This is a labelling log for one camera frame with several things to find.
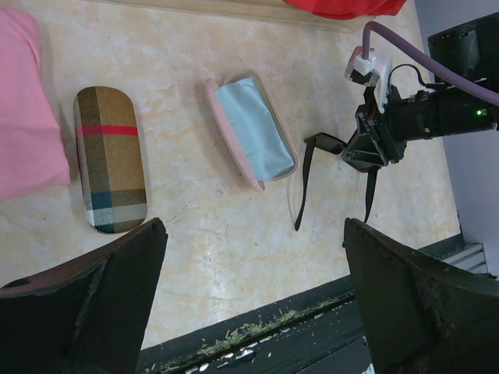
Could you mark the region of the pink glasses case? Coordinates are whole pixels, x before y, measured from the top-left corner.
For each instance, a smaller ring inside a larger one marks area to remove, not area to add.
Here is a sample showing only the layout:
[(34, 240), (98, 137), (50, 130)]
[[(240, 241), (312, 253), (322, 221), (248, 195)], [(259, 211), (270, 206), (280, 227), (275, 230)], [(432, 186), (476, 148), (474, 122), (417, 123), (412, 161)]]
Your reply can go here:
[(251, 188), (287, 178), (299, 166), (299, 156), (260, 74), (243, 69), (222, 85), (210, 78), (206, 100), (234, 162)]

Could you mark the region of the plaid brown glasses case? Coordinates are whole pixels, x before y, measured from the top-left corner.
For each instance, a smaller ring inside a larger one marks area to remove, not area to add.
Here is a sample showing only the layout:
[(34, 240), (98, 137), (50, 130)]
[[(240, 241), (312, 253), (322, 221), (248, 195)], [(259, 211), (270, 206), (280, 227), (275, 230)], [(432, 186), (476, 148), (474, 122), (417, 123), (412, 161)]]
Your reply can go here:
[(88, 224), (104, 234), (141, 225), (147, 216), (139, 129), (133, 102), (107, 86), (74, 100), (76, 147)]

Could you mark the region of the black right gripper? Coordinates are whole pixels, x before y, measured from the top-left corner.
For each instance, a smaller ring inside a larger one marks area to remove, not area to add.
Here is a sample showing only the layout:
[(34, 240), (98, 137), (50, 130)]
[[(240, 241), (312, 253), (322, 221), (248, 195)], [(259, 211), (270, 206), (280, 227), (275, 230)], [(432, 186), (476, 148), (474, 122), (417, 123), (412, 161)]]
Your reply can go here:
[(368, 173), (398, 163), (404, 157), (406, 142), (393, 138), (379, 112), (374, 88), (367, 87), (363, 97), (364, 104), (355, 113), (357, 128), (345, 146), (342, 160), (357, 171)]

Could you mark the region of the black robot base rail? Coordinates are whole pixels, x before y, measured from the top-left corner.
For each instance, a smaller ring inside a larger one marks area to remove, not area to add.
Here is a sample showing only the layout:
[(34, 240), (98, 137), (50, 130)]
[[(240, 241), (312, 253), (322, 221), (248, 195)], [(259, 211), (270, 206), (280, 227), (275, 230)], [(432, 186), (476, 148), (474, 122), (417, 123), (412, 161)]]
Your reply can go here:
[(345, 276), (144, 349), (138, 373), (316, 372), (349, 361), (362, 372), (370, 360), (354, 282)]

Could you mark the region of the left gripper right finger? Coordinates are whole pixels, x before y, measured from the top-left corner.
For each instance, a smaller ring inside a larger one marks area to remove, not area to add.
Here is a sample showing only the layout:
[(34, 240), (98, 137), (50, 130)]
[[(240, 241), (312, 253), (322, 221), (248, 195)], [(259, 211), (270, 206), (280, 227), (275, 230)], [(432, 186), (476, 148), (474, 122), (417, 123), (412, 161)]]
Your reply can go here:
[(496, 373), (498, 282), (357, 219), (344, 245), (377, 373)]

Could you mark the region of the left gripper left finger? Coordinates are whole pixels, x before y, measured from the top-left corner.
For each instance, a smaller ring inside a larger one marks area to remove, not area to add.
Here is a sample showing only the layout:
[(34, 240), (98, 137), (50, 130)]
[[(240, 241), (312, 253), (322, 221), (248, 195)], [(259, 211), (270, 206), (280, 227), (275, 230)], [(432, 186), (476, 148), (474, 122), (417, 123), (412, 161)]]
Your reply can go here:
[(133, 373), (168, 236), (154, 218), (1, 288), (3, 373)]

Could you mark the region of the light blue cloth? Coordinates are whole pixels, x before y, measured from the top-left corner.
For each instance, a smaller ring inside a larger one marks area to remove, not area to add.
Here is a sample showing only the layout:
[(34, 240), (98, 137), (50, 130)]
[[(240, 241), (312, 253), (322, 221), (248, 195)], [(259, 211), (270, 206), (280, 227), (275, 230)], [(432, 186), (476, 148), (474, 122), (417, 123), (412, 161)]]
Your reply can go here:
[(258, 181), (269, 181), (295, 166), (253, 78), (221, 86), (215, 94)]

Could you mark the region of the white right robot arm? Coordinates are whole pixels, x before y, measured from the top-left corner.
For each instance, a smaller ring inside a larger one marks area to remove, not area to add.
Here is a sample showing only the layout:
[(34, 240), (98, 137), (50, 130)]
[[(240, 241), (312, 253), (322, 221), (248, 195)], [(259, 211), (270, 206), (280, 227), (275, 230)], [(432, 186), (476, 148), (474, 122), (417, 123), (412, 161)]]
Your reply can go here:
[[(376, 33), (433, 73), (435, 83), (410, 97), (391, 79), (393, 54), (370, 44)], [(425, 55), (384, 25), (370, 21), (352, 53), (346, 79), (365, 86), (356, 110), (357, 129), (342, 152), (360, 172), (398, 163), (409, 141), (493, 129), (498, 124), (498, 15), (452, 27), (428, 40)]]

